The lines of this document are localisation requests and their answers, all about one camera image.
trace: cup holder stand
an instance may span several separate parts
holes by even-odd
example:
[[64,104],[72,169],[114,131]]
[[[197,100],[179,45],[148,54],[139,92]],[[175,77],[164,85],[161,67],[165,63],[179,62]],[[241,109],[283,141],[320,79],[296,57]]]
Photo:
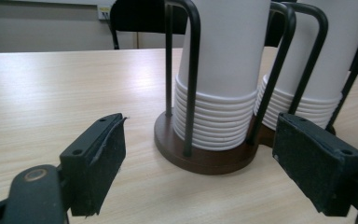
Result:
[[[185,141],[173,130],[172,118],[172,8],[183,8],[190,20],[189,81],[187,90]],[[289,113],[294,114],[307,86],[310,74],[327,34],[327,18],[316,7],[298,3],[271,3],[271,13],[284,16],[284,32],[260,107],[252,117],[245,140],[230,150],[211,151],[192,146],[193,122],[197,90],[197,74],[200,53],[200,15],[191,0],[165,0],[166,23],[166,111],[160,114],[155,123],[155,144],[158,151],[168,161],[182,169],[202,175],[224,175],[242,169],[255,157],[258,146],[273,146],[275,131],[262,124],[269,99],[281,72],[284,59],[296,29],[296,13],[309,14],[319,22],[319,34],[313,45],[308,63],[300,79]]]

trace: stack of paper cups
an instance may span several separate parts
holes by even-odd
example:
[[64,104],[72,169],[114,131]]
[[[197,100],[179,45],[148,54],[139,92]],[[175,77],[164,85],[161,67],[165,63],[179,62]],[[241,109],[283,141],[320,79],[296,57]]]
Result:
[[[358,0],[299,0],[321,9],[329,30],[314,66],[296,114],[325,128],[345,84],[351,62],[358,48]],[[319,31],[312,16],[297,13],[296,32],[270,99],[263,123],[275,130],[279,112],[287,112]],[[259,87],[255,113],[269,76]]]
[[[269,0],[194,0],[201,20],[193,146],[228,150],[248,130],[257,95]],[[176,77],[173,128],[185,139],[190,24]]]

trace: wooden table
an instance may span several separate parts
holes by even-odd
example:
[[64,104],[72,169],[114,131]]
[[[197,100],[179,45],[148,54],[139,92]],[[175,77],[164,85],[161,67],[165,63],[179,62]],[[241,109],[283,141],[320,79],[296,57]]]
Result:
[[[274,49],[266,49],[261,74]],[[318,214],[261,146],[229,175],[196,175],[166,161],[153,128],[165,106],[164,49],[0,53],[0,201],[12,178],[59,155],[91,123],[123,113],[127,158],[97,217],[71,223],[354,223]],[[181,50],[173,54],[174,74]],[[358,148],[358,80],[336,122]]]

